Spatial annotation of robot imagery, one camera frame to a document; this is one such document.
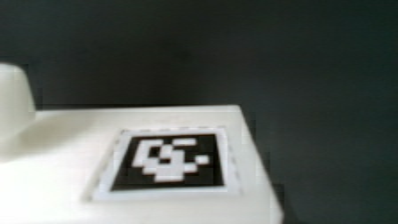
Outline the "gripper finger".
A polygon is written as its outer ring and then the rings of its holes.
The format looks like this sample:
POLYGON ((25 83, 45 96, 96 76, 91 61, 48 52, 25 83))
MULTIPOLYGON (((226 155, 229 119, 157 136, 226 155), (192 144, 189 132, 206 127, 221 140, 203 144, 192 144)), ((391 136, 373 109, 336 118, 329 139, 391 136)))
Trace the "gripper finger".
POLYGON ((18 145, 20 134, 36 120, 36 105, 23 69, 0 63, 0 157, 18 145))

